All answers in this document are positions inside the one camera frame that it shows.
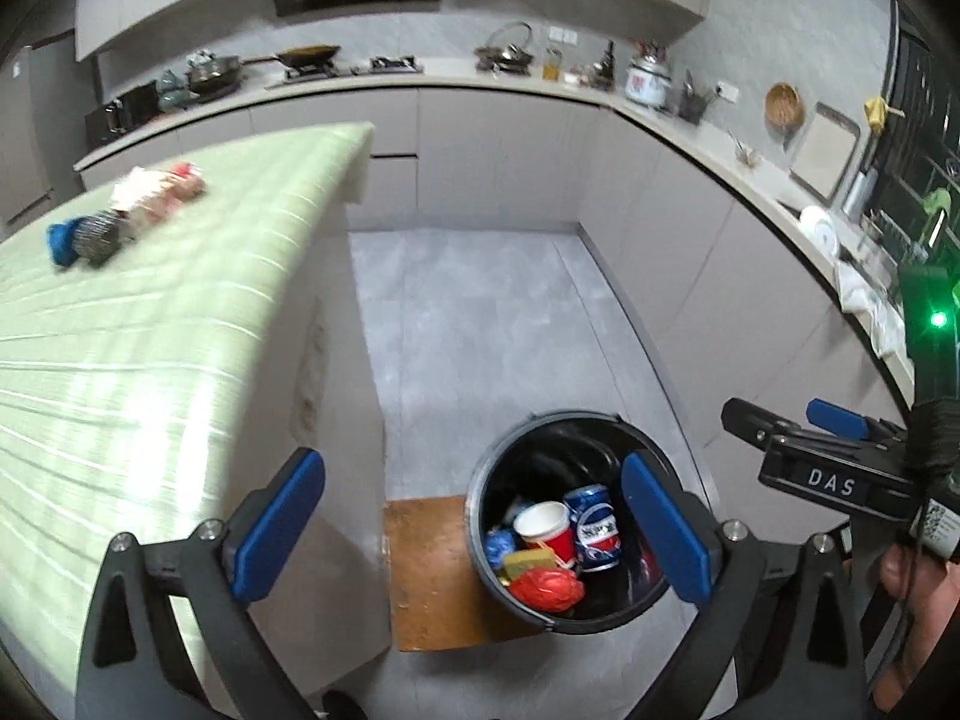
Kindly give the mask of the person's right hand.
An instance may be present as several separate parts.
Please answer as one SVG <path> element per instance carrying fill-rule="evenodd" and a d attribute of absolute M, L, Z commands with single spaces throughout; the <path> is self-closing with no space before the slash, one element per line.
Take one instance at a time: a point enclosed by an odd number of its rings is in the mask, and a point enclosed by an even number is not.
<path fill-rule="evenodd" d="M 916 679 L 949 624 L 958 603 L 958 566 L 892 544 L 880 561 L 878 577 L 889 595 L 907 603 L 913 617 L 905 650 L 875 683 L 875 703 L 882 712 L 889 712 Z"/>

